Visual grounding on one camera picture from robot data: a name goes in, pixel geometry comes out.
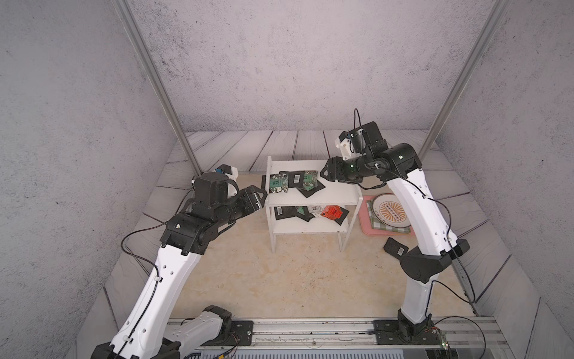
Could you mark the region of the green label tea bag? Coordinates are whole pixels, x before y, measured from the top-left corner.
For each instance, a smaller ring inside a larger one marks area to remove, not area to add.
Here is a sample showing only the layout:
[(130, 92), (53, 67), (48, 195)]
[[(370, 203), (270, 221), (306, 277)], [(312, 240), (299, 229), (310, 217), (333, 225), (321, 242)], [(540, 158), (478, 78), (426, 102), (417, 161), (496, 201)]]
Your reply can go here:
[(287, 193), (289, 179), (287, 173), (272, 174), (269, 179), (269, 193)]
[(303, 173), (303, 185), (302, 189), (305, 191), (312, 191), (318, 186), (317, 171), (305, 171)]

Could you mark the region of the black barcode tea bag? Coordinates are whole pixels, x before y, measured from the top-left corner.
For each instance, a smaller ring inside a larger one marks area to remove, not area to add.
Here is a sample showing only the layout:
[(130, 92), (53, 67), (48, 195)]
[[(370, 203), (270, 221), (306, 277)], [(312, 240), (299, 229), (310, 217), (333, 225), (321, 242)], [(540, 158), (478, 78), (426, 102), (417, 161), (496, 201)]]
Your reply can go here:
[(305, 171), (290, 171), (288, 175), (288, 187), (304, 189)]
[(392, 237), (389, 237), (384, 244), (384, 251), (393, 258), (400, 260), (405, 254), (408, 253), (409, 248), (406, 245), (403, 245), (402, 243), (393, 239)]

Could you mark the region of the black barcode tea bag top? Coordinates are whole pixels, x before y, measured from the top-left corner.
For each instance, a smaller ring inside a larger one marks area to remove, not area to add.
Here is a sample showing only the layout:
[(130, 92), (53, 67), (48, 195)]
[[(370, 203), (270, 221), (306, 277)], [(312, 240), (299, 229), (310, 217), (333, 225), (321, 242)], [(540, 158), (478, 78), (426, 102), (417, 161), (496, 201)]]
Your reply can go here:
[(290, 171), (288, 175), (288, 187), (304, 189), (305, 171)]

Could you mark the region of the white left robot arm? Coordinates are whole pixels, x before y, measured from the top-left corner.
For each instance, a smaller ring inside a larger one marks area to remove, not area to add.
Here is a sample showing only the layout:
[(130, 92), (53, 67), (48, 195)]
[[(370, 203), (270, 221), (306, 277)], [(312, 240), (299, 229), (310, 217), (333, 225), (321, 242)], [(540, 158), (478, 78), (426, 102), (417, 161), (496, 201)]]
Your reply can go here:
[(182, 288), (209, 243), (231, 229), (239, 219), (262, 209), (267, 191), (244, 189), (221, 174), (196, 179), (181, 210), (165, 222), (152, 273), (131, 314), (112, 341), (98, 345), (93, 358), (186, 358), (212, 342), (237, 346), (232, 314), (215, 305), (206, 307), (171, 336), (165, 335), (170, 314)]

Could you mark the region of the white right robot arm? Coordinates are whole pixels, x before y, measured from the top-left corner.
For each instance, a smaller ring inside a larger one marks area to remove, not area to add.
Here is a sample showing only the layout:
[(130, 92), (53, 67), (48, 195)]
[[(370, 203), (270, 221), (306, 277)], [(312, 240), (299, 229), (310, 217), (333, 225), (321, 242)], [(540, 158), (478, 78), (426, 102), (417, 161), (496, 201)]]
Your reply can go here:
[(408, 144), (387, 147), (385, 141), (373, 145), (338, 145), (340, 156), (327, 160), (321, 176), (330, 182), (361, 184), (376, 177), (387, 185), (403, 206), (418, 245), (403, 254), (400, 265), (408, 276), (404, 303), (398, 313), (398, 335), (409, 343), (433, 327), (429, 312), (433, 283), (452, 261), (469, 250), (465, 239), (451, 231), (451, 221), (440, 212), (433, 198), (416, 151)]

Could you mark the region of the black barcode bag lower shelf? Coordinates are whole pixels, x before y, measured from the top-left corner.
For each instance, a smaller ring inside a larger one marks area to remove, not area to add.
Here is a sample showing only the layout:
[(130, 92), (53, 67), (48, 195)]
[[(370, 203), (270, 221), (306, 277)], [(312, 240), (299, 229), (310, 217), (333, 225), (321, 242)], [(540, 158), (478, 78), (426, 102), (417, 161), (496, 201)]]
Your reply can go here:
[(277, 221), (297, 217), (297, 208), (294, 206), (275, 206), (274, 216)]

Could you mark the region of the white two-tier shelf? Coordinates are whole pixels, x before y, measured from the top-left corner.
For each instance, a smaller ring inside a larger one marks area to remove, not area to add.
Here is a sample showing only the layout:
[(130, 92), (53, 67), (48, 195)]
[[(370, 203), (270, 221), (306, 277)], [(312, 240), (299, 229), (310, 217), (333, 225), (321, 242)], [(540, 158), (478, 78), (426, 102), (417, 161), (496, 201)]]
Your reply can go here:
[[(304, 197), (297, 189), (290, 189), (287, 193), (269, 194), (265, 202), (266, 215), (271, 241), (271, 251), (277, 250), (278, 235), (300, 235), (300, 234), (323, 234), (332, 233), (338, 236), (339, 250), (344, 251), (348, 245), (352, 228), (357, 220), (359, 209), (363, 203), (361, 188), (357, 185), (350, 185), (340, 182), (321, 181), (325, 188), (311, 195)], [(351, 212), (342, 224), (323, 218), (321, 216), (308, 222), (287, 218), (276, 220), (274, 209), (280, 206), (328, 206), (338, 205)]]

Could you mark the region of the white tea bag lower shelf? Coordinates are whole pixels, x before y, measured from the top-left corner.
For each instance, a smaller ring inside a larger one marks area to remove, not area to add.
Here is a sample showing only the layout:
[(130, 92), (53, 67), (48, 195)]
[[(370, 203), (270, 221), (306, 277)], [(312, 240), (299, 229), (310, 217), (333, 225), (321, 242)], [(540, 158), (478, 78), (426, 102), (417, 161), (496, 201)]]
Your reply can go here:
[(309, 213), (315, 217), (321, 217), (325, 206), (308, 206)]

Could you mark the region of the red tea bag lower shelf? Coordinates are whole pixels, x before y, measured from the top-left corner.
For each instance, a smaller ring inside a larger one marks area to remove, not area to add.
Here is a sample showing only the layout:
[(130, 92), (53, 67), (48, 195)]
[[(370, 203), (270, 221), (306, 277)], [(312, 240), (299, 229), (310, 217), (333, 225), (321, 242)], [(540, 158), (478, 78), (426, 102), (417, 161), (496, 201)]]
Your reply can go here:
[(336, 224), (341, 226), (345, 219), (347, 218), (349, 211), (342, 206), (337, 205), (330, 205), (326, 206), (321, 211), (321, 216), (329, 219), (330, 221), (334, 221)]

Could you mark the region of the green black bag lower shelf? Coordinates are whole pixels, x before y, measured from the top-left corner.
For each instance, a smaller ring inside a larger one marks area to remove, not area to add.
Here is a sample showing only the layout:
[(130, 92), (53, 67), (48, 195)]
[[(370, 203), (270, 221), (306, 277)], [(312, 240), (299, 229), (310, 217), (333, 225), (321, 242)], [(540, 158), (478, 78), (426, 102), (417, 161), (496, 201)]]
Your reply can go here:
[(309, 212), (307, 206), (296, 206), (294, 208), (294, 214), (297, 218), (300, 218), (306, 222), (310, 222), (315, 216)]

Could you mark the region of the pink tray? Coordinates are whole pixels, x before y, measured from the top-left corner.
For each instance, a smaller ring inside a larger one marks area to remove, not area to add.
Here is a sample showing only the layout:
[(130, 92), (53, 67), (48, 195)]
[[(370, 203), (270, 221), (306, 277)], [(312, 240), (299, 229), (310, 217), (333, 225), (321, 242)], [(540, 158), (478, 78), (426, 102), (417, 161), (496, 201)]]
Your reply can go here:
[(359, 218), (360, 226), (361, 226), (363, 233), (366, 234), (367, 236), (407, 235), (407, 234), (403, 234), (403, 233), (394, 233), (394, 232), (389, 232), (389, 231), (385, 231), (385, 230), (374, 230), (374, 229), (372, 229), (370, 221), (369, 221), (366, 203), (369, 200), (372, 200), (373, 198), (375, 198), (375, 196), (364, 196), (363, 197), (363, 203), (362, 203), (360, 210), (359, 210), (358, 218)]

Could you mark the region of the white orange pattern plate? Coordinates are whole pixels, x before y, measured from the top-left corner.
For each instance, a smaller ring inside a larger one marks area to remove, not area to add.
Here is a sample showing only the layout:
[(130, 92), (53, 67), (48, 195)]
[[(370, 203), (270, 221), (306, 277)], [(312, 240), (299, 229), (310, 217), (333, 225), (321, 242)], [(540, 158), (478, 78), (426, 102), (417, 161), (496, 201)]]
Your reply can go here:
[(410, 220), (399, 199), (391, 193), (380, 194), (372, 200), (372, 210), (377, 220), (395, 228), (408, 228)]

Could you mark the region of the green checkered cloth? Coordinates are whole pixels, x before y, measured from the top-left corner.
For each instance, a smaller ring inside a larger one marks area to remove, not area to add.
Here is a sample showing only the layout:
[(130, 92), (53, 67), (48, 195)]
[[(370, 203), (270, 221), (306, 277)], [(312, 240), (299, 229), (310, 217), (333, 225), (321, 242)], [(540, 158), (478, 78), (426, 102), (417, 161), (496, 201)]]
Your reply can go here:
[(366, 208), (368, 211), (369, 221), (370, 221), (372, 229), (374, 229), (374, 230), (385, 230), (385, 231), (389, 231), (389, 232), (403, 233), (403, 234), (412, 233), (411, 227), (405, 227), (405, 228), (393, 227), (391, 225), (384, 224), (382, 221), (380, 221), (372, 209), (372, 201), (371, 200), (369, 200), (366, 203)]

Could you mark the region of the right metal frame post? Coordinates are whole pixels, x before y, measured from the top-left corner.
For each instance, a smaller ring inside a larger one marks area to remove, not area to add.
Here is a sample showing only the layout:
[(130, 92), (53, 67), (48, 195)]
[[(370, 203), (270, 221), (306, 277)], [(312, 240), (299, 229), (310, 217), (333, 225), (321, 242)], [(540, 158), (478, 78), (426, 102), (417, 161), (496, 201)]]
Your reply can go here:
[(438, 138), (442, 128), (445, 126), (448, 117), (454, 109), (460, 96), (463, 94), (466, 85), (472, 77), (475, 68), (478, 66), (481, 57), (487, 51), (490, 41), (493, 39), (496, 30), (503, 21), (505, 14), (508, 10), (511, 1), (497, 0), (494, 1), (493, 7), (487, 16), (484, 25), (476, 37), (475, 43), (472, 45), (466, 60), (464, 61), (452, 87), (449, 91), (445, 101), (443, 102), (439, 112), (436, 115), (433, 123), (428, 130), (428, 133), (423, 141), (422, 147), (419, 151), (419, 156), (423, 159), (431, 150), (433, 143)]

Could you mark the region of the metal frame post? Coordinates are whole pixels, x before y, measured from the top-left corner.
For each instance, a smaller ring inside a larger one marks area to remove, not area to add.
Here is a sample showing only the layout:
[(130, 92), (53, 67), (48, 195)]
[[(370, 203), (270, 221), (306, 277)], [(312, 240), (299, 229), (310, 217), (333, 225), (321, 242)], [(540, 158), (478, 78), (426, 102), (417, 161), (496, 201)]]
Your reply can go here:
[(423, 159), (431, 150), (433, 143), (438, 138), (442, 128), (445, 126), (448, 117), (454, 109), (460, 96), (463, 94), (466, 85), (472, 77), (475, 68), (478, 66), (481, 57), (487, 51), (490, 41), (493, 39), (496, 30), (503, 21), (505, 14), (508, 10), (511, 1), (497, 0), (494, 1), (493, 7), (487, 16), (484, 25), (476, 37), (475, 43), (472, 45), (466, 60), (464, 61), (452, 87), (449, 91), (445, 101), (443, 102), (439, 112), (436, 115), (433, 123), (428, 130), (428, 133), (423, 141), (422, 147), (419, 151), (419, 156)]
[(176, 113), (176, 109), (173, 106), (167, 89), (164, 86), (164, 83), (161, 80), (161, 76), (154, 64), (145, 39), (136, 22), (136, 18), (134, 17), (129, 6), (129, 2), (126, 0), (113, 0), (112, 4), (115, 7), (115, 10), (135, 50), (135, 53), (146, 73), (146, 76), (152, 85), (152, 89), (160, 101), (161, 107), (173, 129), (173, 132), (185, 154), (185, 157), (188, 161), (190, 161), (194, 173), (202, 174), (203, 170), (197, 161), (191, 145), (189, 144), (188, 137), (182, 128), (181, 121), (179, 120), (178, 114)]

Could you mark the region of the left metal frame post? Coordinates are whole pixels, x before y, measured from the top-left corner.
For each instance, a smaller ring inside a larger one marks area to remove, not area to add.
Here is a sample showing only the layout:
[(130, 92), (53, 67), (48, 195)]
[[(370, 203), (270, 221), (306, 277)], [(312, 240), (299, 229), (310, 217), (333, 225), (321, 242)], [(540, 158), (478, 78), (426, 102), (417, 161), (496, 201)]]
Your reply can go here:
[(173, 106), (167, 89), (164, 86), (164, 83), (161, 80), (161, 76), (154, 64), (145, 39), (136, 22), (136, 18), (134, 17), (129, 6), (129, 2), (126, 0), (113, 0), (112, 4), (115, 7), (115, 10), (135, 50), (135, 53), (146, 73), (146, 76), (152, 85), (152, 89), (160, 101), (161, 107), (173, 129), (173, 132), (185, 154), (185, 157), (188, 161), (190, 161), (194, 173), (202, 174), (203, 170), (197, 161), (191, 145), (189, 144), (188, 137), (182, 128), (181, 121), (179, 120), (178, 114), (176, 113), (176, 109)]

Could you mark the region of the metal base rail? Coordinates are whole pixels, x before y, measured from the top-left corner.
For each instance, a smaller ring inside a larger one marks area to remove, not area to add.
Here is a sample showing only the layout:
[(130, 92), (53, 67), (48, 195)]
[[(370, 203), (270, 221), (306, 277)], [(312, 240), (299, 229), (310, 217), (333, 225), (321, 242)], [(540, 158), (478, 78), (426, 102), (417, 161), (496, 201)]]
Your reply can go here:
[(490, 317), (436, 318), (411, 340), (384, 318), (239, 319), (225, 344), (190, 358), (513, 358)]

